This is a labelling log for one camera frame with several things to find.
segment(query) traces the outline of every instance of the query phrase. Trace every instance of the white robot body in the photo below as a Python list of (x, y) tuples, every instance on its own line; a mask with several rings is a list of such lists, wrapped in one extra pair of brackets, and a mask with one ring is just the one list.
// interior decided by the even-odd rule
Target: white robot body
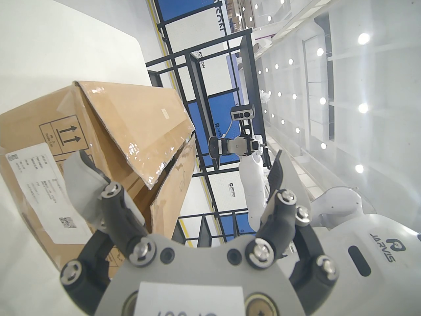
[[(419, 315), (421, 234), (390, 218), (365, 215), (363, 201), (352, 188), (335, 187), (311, 203), (311, 226), (340, 271), (313, 315)], [(299, 257), (289, 250), (284, 255), (277, 263), (290, 276)]]
[(248, 209), (248, 223), (254, 231), (260, 227), (260, 218), (266, 208), (264, 192), (263, 160), (257, 152), (241, 156), (238, 166), (239, 176), (244, 187)]
[(417, 232), (390, 218), (368, 214), (340, 224), (319, 239), (338, 264), (340, 277), (314, 315), (420, 314)]
[(334, 187), (311, 203), (313, 227), (332, 229), (352, 218), (364, 215), (361, 196), (349, 187)]

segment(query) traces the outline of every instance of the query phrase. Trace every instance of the screw head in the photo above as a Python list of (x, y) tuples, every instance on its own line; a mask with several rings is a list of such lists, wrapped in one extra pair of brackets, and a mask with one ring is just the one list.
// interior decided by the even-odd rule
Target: screw head
[(308, 218), (309, 217), (309, 211), (307, 208), (299, 207), (297, 210), (297, 215), (300, 218)]
[(112, 198), (118, 194), (121, 190), (121, 185), (118, 182), (112, 181), (110, 184), (106, 185), (104, 191), (101, 193), (103, 198)]
[(293, 191), (290, 191), (288, 189), (285, 189), (282, 193), (281, 193), (282, 199), (285, 200), (287, 203), (290, 203), (292, 201), (294, 201), (295, 199), (295, 194)]
[(69, 286), (76, 282), (82, 273), (82, 265), (78, 260), (71, 260), (62, 270), (60, 281), (63, 286)]
[(339, 273), (332, 258), (326, 255), (319, 256), (317, 257), (316, 264), (322, 269), (329, 280), (337, 280)]
[(269, 250), (263, 244), (257, 244), (254, 247), (253, 253), (256, 256), (256, 258), (261, 262), (265, 262), (269, 258)]
[(144, 236), (133, 248), (132, 253), (129, 255), (129, 261), (138, 267), (146, 266), (155, 258), (155, 253), (155, 242)]
[(246, 251), (248, 251), (248, 262), (258, 269), (269, 268), (275, 260), (275, 254), (271, 245), (262, 238), (255, 238), (251, 241)]
[(323, 262), (323, 270), (325, 271), (325, 272), (327, 272), (328, 274), (334, 274), (335, 272), (336, 272), (336, 268), (335, 268), (335, 265), (332, 263), (332, 261), (331, 260), (329, 260), (329, 259), (326, 259), (324, 262)]
[(297, 206), (295, 223), (300, 227), (305, 227), (310, 223), (310, 212), (306, 207), (301, 205)]

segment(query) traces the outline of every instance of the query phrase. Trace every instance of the barcode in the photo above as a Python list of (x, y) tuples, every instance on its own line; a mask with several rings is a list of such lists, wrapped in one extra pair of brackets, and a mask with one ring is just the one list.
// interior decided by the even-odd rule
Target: barcode
[(8, 159), (9, 161), (14, 161), (15, 159), (19, 159), (19, 157), (18, 157), (18, 155), (17, 155), (17, 154), (12, 154), (12, 155), (8, 155), (8, 156), (7, 156), (7, 159)]
[(60, 222), (65, 228), (76, 228), (75, 223), (73, 223), (72, 217), (59, 217)]

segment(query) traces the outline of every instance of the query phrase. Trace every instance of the cardboard box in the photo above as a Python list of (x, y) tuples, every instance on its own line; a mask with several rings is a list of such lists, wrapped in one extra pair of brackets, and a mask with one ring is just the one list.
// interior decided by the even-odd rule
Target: cardboard box
[[(0, 115), (0, 171), (57, 268), (91, 232), (70, 205), (63, 162), (83, 149), (120, 182), (149, 231), (171, 238), (196, 156), (194, 126), (173, 89), (78, 82)], [(110, 275), (124, 257), (114, 248)]]

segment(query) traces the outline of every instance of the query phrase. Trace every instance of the white sticker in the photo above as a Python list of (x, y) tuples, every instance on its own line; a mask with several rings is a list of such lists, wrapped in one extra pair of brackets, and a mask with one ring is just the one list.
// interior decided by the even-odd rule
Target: white sticker
[(167, 110), (165, 108), (161, 108), (162, 113), (164, 114), (165, 119), (170, 119), (170, 116), (167, 113)]
[(241, 286), (141, 282), (134, 316), (245, 315)]
[(92, 236), (67, 197), (62, 174), (46, 143), (6, 154), (19, 186), (55, 244), (86, 244)]

